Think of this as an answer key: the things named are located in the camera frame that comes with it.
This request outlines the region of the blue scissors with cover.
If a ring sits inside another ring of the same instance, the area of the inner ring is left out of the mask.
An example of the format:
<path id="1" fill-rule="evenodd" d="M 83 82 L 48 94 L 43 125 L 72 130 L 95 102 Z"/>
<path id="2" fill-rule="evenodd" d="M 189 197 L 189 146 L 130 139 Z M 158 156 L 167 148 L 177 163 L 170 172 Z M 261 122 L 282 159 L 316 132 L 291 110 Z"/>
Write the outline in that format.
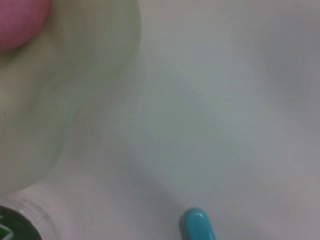
<path id="1" fill-rule="evenodd" d="M 218 240 L 207 213 L 199 207 L 185 211 L 179 219 L 182 240 Z"/>

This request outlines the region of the pink toy peach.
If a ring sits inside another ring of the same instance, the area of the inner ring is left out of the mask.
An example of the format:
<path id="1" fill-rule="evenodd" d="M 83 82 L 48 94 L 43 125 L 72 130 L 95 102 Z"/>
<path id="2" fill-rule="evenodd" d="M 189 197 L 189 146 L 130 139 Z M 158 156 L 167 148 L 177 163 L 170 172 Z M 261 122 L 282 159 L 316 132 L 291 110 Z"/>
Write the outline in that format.
<path id="1" fill-rule="evenodd" d="M 42 30 L 52 0 L 0 0 L 0 52 L 13 50 Z"/>

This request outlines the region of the clear water bottle green label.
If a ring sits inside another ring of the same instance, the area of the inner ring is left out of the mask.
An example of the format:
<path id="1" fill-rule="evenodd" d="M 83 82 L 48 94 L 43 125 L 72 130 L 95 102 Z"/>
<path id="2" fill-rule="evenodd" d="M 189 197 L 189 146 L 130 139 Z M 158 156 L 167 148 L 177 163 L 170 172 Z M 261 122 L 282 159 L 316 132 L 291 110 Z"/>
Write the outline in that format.
<path id="1" fill-rule="evenodd" d="M 79 240 L 66 205 L 48 191 L 0 194 L 0 240 Z"/>

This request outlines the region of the pale green glass fruit plate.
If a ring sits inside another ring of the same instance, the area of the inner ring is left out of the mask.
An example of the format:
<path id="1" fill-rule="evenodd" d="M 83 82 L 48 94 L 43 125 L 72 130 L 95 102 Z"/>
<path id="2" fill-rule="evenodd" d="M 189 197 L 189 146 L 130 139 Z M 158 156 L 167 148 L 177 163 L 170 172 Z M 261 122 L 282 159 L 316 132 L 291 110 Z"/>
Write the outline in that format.
<path id="1" fill-rule="evenodd" d="M 73 119 L 136 54 L 139 0 L 50 0 L 43 32 L 0 53 L 0 196 L 43 178 Z"/>

